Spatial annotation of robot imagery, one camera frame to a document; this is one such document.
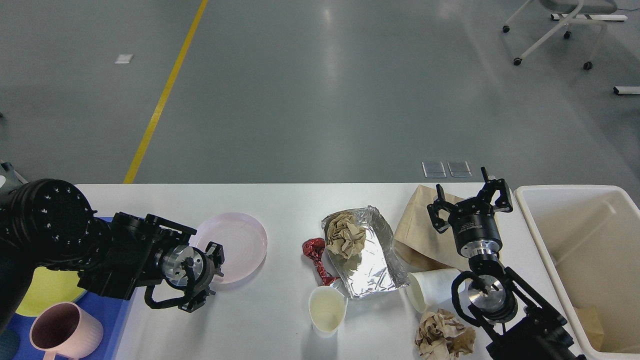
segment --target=yellow plate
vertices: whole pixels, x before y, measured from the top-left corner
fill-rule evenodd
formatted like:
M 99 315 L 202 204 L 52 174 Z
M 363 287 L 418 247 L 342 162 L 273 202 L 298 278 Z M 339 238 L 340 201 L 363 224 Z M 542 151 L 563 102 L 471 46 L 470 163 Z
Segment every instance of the yellow plate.
M 86 293 L 77 284 L 78 274 L 75 271 L 36 268 L 29 290 L 15 312 L 22 316 L 38 316 L 53 304 L 75 302 Z

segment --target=brown paper bag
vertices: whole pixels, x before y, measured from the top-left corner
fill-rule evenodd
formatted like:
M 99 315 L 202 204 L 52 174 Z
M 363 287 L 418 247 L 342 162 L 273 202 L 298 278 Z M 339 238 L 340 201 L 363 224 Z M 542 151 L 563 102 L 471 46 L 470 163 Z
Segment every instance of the brown paper bag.
M 448 267 L 469 270 L 468 259 L 460 256 L 456 250 L 453 232 L 447 230 L 444 234 L 438 234 L 431 225 L 427 205 L 433 203 L 437 195 L 435 189 L 418 185 L 396 228 L 396 254 L 407 263 L 424 270 Z M 452 204 L 464 200 L 448 193 L 445 193 L 445 199 Z
M 602 324 L 598 318 L 598 311 L 595 306 L 585 307 L 584 309 L 573 308 L 575 314 L 578 315 L 578 320 L 582 325 L 582 329 L 587 334 L 587 339 L 591 347 L 596 351 L 602 349 L 602 343 L 604 342 L 604 330 Z

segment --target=yellow floor line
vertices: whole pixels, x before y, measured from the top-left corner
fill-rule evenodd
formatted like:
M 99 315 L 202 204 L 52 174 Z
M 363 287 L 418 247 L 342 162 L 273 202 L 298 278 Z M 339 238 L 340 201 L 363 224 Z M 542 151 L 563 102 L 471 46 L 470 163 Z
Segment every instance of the yellow floor line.
M 166 81 L 164 90 L 162 91 L 162 95 L 160 95 L 160 100 L 158 100 L 158 104 L 156 105 L 154 114 L 151 116 L 151 120 L 149 120 L 149 125 L 147 125 L 147 130 L 145 131 L 145 134 L 142 136 L 142 141 L 138 146 L 138 151 L 136 151 L 136 155 L 133 157 L 133 161 L 131 161 L 131 165 L 129 165 L 129 171 L 127 171 L 127 176 L 125 176 L 124 181 L 122 182 L 123 184 L 133 184 L 134 179 L 136 179 L 136 174 L 138 173 L 138 169 L 140 168 L 142 159 L 145 157 L 145 153 L 147 152 L 147 147 L 149 147 L 149 142 L 151 142 L 151 137 L 154 135 L 154 131 L 156 130 L 158 120 L 160 120 L 160 115 L 162 115 L 162 110 L 164 109 L 166 100 L 169 98 L 169 94 L 171 93 L 171 89 L 173 88 L 173 84 L 175 83 L 175 79 L 178 77 L 178 73 L 180 72 L 180 67 L 182 66 L 184 57 L 185 55 L 187 55 L 187 50 L 189 50 L 189 45 L 191 45 L 191 39 L 193 39 L 193 34 L 195 34 L 196 29 L 198 28 L 198 24 L 200 23 L 200 18 L 202 17 L 202 13 L 204 13 L 205 7 L 207 7 L 207 2 L 208 0 L 202 0 L 202 2 L 200 3 L 200 7 L 198 8 L 196 17 L 193 19 L 193 22 L 191 23 L 191 27 L 189 28 L 189 33 L 187 34 L 187 37 L 184 39 L 184 43 L 182 43 L 182 49 L 180 49 L 178 58 L 175 60 L 175 63 L 173 64 L 173 69 L 171 70 L 171 74 L 169 75 L 169 78 Z

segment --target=white table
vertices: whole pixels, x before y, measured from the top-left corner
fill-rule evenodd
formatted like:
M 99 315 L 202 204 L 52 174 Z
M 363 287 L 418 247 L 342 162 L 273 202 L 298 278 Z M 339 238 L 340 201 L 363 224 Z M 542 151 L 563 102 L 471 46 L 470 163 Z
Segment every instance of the white table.
M 318 338 L 307 301 L 319 284 L 301 244 L 322 236 L 320 221 L 348 208 L 376 206 L 395 230 L 418 184 L 84 184 L 78 185 L 98 216 L 117 211 L 153 213 L 197 227 L 220 213 L 238 211 L 258 219 L 268 234 L 265 262 L 234 284 L 218 284 L 215 297 L 192 314 L 151 310 L 138 289 L 116 359 L 420 359 L 413 345 L 419 314 L 403 290 L 349 302 L 337 336 Z M 445 183 L 446 192 L 469 197 L 479 183 Z M 562 311 L 517 203 L 500 214 L 506 266 L 512 266 Z M 154 298 L 175 296 L 167 285 Z M 452 311 L 451 301 L 442 304 Z M 522 309 L 516 319 L 523 316 Z M 476 329 L 475 353 L 490 359 L 489 337 Z M 579 354 L 577 345 L 571 349 Z

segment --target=gray floor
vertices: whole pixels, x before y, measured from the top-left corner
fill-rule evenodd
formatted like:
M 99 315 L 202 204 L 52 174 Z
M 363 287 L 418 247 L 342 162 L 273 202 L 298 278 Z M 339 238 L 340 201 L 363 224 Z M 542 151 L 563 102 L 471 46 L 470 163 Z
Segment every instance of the gray floor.
M 0 3 L 0 158 L 121 183 L 199 4 Z M 640 85 L 640 10 L 586 72 L 585 26 L 511 64 L 555 24 L 534 4 L 503 34 L 520 5 L 210 0 L 136 182 L 419 182 L 421 161 L 467 160 L 472 181 L 485 165 L 640 202 L 640 97 L 612 93 Z

